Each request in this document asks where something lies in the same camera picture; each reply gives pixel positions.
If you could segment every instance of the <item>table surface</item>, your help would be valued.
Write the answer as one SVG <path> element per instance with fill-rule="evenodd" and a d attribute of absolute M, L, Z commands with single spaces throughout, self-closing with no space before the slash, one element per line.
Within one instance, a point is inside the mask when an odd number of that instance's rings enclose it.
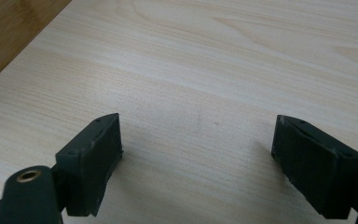
<path fill-rule="evenodd" d="M 0 197 L 22 168 L 120 113 L 97 217 L 325 220 L 270 156 L 278 114 L 358 150 L 358 0 L 72 1 L 0 74 Z"/>

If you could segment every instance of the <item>light wood grain surface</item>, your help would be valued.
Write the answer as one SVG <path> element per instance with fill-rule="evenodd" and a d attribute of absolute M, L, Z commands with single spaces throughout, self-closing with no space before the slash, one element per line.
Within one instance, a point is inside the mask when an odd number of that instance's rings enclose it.
<path fill-rule="evenodd" d="M 65 223 L 354 223 L 269 153 L 278 114 L 358 150 L 358 0 L 72 1 L 0 74 L 0 197 L 113 112 L 123 160 Z"/>

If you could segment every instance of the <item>brown floor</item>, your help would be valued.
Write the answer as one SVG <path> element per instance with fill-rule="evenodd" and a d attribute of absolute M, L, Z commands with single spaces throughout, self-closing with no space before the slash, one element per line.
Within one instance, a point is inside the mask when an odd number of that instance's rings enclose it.
<path fill-rule="evenodd" d="M 70 0 L 0 0 L 0 72 Z"/>

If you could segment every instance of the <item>wooden table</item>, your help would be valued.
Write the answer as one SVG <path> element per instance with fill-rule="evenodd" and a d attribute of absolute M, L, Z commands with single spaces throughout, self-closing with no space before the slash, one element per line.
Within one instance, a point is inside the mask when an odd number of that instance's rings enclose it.
<path fill-rule="evenodd" d="M 285 114 L 358 150 L 358 0 L 72 1 L 0 74 L 0 197 L 114 112 L 99 215 L 65 223 L 354 223 L 319 216 L 270 147 Z"/>

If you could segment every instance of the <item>metal ring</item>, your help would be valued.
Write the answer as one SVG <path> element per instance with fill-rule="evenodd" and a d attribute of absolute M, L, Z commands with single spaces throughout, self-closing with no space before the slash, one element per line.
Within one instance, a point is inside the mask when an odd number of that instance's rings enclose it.
<path fill-rule="evenodd" d="M 37 179 L 41 174 L 42 174 L 42 172 L 40 172 L 39 170 L 27 171 L 27 172 L 24 172 L 21 175 L 17 176 L 17 182 L 19 182 L 19 183 L 30 182 L 30 181 Z"/>

